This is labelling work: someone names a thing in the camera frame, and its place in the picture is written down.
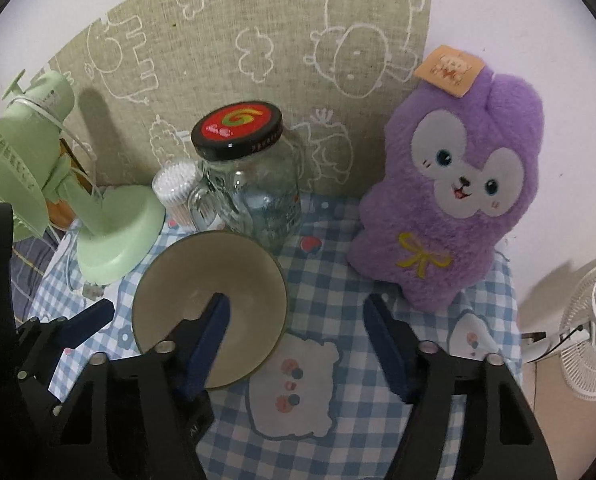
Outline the green desk fan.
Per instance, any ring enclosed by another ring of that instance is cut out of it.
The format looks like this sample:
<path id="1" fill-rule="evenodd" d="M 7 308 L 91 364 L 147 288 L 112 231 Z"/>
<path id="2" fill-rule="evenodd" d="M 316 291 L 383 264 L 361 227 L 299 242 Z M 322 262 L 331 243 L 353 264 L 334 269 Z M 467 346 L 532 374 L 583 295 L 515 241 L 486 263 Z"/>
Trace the green desk fan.
<path id="1" fill-rule="evenodd" d="M 103 193 L 83 188 L 60 138 L 74 108 L 68 80 L 55 70 L 28 89 L 12 82 L 0 118 L 0 203 L 13 209 L 15 240 L 40 237 L 50 225 L 49 204 L 65 202 L 81 223 L 77 262 L 85 281 L 100 286 L 129 274 L 156 243 L 164 208 L 144 185 Z"/>

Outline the white standing fan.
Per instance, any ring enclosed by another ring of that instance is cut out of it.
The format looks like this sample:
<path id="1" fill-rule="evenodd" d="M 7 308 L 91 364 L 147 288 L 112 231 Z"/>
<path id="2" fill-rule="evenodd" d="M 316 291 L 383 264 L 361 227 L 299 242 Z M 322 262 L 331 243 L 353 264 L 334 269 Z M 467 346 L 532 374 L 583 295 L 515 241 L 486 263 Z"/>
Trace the white standing fan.
<path id="1" fill-rule="evenodd" d="M 573 392 L 583 400 L 596 401 L 596 266 L 576 285 L 559 330 L 528 337 L 521 351 L 524 364 L 555 356 Z"/>

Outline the green cartoon wall cloth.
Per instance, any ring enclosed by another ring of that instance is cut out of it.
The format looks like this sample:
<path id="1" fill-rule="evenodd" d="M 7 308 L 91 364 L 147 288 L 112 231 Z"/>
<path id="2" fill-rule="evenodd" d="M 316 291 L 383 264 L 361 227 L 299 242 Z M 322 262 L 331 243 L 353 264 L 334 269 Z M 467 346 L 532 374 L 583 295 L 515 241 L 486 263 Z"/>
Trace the green cartoon wall cloth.
<path id="1" fill-rule="evenodd" d="M 283 115 L 305 192 L 383 177 L 383 128 L 416 87 L 431 0 L 127 0 L 49 61 L 74 90 L 70 148 L 103 184 L 149 183 L 194 154 L 216 108 Z"/>

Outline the purple plush bunny toy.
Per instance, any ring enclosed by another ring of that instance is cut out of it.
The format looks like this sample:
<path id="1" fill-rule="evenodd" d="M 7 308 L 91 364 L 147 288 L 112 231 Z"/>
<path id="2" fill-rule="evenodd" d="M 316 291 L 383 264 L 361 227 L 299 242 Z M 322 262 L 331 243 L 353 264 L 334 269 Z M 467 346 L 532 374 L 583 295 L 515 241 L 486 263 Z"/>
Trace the purple plush bunny toy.
<path id="1" fill-rule="evenodd" d="M 446 44 L 414 74 L 386 124 L 385 176 L 361 199 L 348 263 L 435 312 L 484 278 L 532 204 L 544 110 L 529 82 Z"/>

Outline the grey plaid bedding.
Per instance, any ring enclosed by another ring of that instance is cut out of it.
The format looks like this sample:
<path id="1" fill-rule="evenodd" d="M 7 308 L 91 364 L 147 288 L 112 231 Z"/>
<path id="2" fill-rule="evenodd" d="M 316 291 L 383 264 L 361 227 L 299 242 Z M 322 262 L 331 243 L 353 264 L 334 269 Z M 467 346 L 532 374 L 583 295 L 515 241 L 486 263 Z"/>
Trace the grey plaid bedding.
<path id="1" fill-rule="evenodd" d="M 46 231 L 42 238 L 29 237 L 13 244 L 10 258 L 10 291 L 17 326 L 29 317 L 38 290 L 60 238 Z"/>

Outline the small floral ceramic bowl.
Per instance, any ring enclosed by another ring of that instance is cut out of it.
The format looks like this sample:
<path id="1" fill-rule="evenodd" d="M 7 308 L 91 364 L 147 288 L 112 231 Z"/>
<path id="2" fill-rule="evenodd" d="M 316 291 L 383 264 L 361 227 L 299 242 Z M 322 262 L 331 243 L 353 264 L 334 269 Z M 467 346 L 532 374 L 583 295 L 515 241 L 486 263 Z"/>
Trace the small floral ceramic bowl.
<path id="1" fill-rule="evenodd" d="M 132 304 L 133 335 L 141 352 L 191 333 L 213 350 L 206 387 L 239 382 L 272 354 L 288 318 L 283 270 L 251 238 L 210 231 L 178 240 L 147 266 Z"/>

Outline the clear cotton swab container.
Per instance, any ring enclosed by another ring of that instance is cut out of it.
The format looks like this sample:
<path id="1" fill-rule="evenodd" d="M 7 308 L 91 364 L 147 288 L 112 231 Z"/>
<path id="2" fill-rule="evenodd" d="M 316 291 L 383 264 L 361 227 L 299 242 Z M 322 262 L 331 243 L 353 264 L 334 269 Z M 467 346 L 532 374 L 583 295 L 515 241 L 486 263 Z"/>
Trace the clear cotton swab container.
<path id="1" fill-rule="evenodd" d="M 193 159 L 178 158 L 165 164 L 151 181 L 151 188 L 172 220 L 193 231 L 201 229 L 198 210 L 191 204 L 191 196 L 201 180 Z"/>

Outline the glass jar black lid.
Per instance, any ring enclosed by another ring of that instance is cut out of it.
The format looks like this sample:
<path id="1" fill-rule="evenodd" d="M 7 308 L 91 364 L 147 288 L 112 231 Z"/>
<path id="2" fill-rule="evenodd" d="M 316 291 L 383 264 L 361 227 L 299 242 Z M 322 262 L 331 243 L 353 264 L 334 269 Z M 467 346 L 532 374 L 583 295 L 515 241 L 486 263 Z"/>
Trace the glass jar black lid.
<path id="1" fill-rule="evenodd" d="M 299 171 L 284 132 L 281 110 L 264 101 L 219 107 L 191 130 L 217 213 L 271 252 L 301 221 Z"/>

